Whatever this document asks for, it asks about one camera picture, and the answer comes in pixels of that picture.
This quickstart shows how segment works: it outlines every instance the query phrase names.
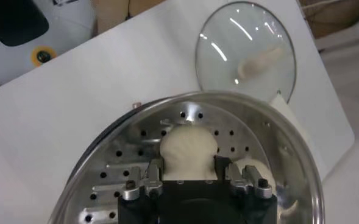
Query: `screw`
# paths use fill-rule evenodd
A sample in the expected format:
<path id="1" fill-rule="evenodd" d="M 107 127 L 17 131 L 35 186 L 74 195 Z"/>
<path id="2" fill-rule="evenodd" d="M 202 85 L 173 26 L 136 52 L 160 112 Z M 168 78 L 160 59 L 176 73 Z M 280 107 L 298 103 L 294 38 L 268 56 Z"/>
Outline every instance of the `screw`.
<path id="1" fill-rule="evenodd" d="M 260 188 L 267 188 L 267 187 L 269 187 L 269 182 L 267 181 L 267 179 L 260 178 L 260 179 L 258 180 L 258 187 L 260 187 Z"/>
<path id="2" fill-rule="evenodd" d="M 136 182 L 134 180 L 128 180 L 125 183 L 125 188 L 127 190 L 135 189 L 136 188 Z"/>
<path id="3" fill-rule="evenodd" d="M 51 55 L 46 51 L 39 51 L 37 53 L 37 60 L 41 63 L 48 62 L 51 58 Z"/>

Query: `raw bun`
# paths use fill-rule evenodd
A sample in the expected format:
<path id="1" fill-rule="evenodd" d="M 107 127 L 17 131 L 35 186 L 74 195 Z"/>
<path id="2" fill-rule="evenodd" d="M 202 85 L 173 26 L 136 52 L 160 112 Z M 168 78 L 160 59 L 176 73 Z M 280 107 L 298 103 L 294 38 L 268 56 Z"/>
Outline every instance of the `raw bun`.
<path id="1" fill-rule="evenodd" d="M 275 194 L 275 179 L 272 177 L 272 173 L 269 168 L 261 161 L 251 158 L 239 159 L 235 162 L 240 172 L 245 168 L 246 165 L 255 166 L 259 171 L 260 175 L 269 181 L 272 188 L 272 193 Z"/>
<path id="2" fill-rule="evenodd" d="M 172 129 L 160 143 L 164 180 L 217 180 L 217 142 L 205 128 L 184 125 Z"/>

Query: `metal bowl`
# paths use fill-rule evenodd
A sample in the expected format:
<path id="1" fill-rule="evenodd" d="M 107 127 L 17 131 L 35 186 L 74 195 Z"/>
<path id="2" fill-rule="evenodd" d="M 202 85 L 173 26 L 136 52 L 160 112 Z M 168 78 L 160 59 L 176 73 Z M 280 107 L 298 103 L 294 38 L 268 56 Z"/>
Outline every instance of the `metal bowl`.
<path id="1" fill-rule="evenodd" d="M 227 92 L 190 93 L 145 104 L 119 118 L 87 148 L 49 223 L 117 223 L 117 198 L 129 170 L 144 172 L 159 155 L 162 136 L 183 124 L 202 125 L 218 142 L 216 154 L 246 156 L 269 167 L 278 223 L 324 223 L 321 182 L 297 130 L 275 109 Z"/>

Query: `glass pot lid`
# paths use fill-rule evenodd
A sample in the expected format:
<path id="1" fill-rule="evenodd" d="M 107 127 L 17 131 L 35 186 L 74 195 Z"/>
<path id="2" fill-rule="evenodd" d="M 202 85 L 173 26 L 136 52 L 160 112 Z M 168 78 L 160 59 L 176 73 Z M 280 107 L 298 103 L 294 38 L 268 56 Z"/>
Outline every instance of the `glass pot lid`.
<path id="1" fill-rule="evenodd" d="M 296 80 L 293 46 L 280 21 L 263 7 L 234 2 L 204 24 L 196 47 L 203 90 L 228 90 L 269 101 L 289 101 Z"/>

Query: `cable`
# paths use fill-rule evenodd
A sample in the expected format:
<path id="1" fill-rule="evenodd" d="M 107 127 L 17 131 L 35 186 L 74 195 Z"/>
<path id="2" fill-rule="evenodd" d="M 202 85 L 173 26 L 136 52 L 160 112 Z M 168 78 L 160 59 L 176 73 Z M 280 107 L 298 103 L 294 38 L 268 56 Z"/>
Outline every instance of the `cable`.
<path id="1" fill-rule="evenodd" d="M 128 0 L 128 9 L 127 9 L 127 15 L 125 17 L 125 21 L 128 19 L 131 19 L 133 16 L 130 14 L 130 0 Z"/>

